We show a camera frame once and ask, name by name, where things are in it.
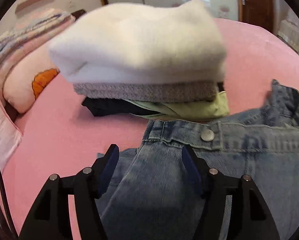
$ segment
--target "white fleece fabric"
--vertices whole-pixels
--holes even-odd
[[[71,83],[218,82],[225,75],[223,39],[201,0],[104,6],[55,37],[49,54]]]

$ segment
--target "pink bed sheet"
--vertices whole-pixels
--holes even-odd
[[[260,107],[273,78],[299,90],[299,56],[266,30],[216,20],[227,46],[227,91],[231,114]],[[42,185],[52,173],[68,176],[90,166],[111,143],[120,150],[138,147],[147,120],[126,114],[93,117],[83,97],[58,75],[16,125],[24,138],[3,177],[11,214],[19,232]],[[74,239],[80,239],[70,198]]]

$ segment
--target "crumpled denim fabric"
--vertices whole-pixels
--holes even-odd
[[[203,129],[214,132],[201,139]],[[203,211],[187,180],[181,149],[190,144],[210,167],[252,176],[281,240],[299,226],[299,92],[272,81],[263,107],[207,124],[150,120],[138,149],[120,153],[108,191],[96,201],[109,240],[191,240]],[[220,239],[226,239],[227,198]]]

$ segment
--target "brown door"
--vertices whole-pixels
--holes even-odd
[[[273,0],[241,0],[243,22],[263,27],[273,32]]]

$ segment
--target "yellow-green fabric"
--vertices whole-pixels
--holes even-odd
[[[159,119],[163,121],[183,119],[199,122],[224,117],[229,114],[226,91],[219,92],[216,99],[212,102],[151,103],[132,100],[126,101],[144,109],[161,113],[141,116],[147,119]]]

